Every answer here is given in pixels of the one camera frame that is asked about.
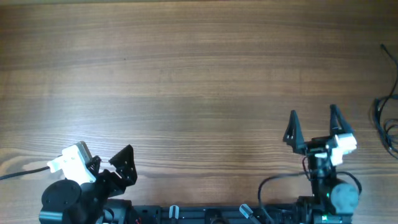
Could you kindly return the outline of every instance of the wooden surface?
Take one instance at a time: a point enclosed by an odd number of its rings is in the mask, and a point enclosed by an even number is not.
[[[355,223],[396,223],[398,162],[369,120],[395,70],[394,1],[163,2],[0,7],[0,175],[86,141],[107,161],[135,150],[134,205],[256,204],[260,181],[298,172],[290,110],[307,139],[336,103],[356,130],[346,156],[364,192]],[[398,105],[386,113],[396,117]],[[38,223],[42,172],[0,181],[0,222]],[[310,194],[270,183],[266,202]]]

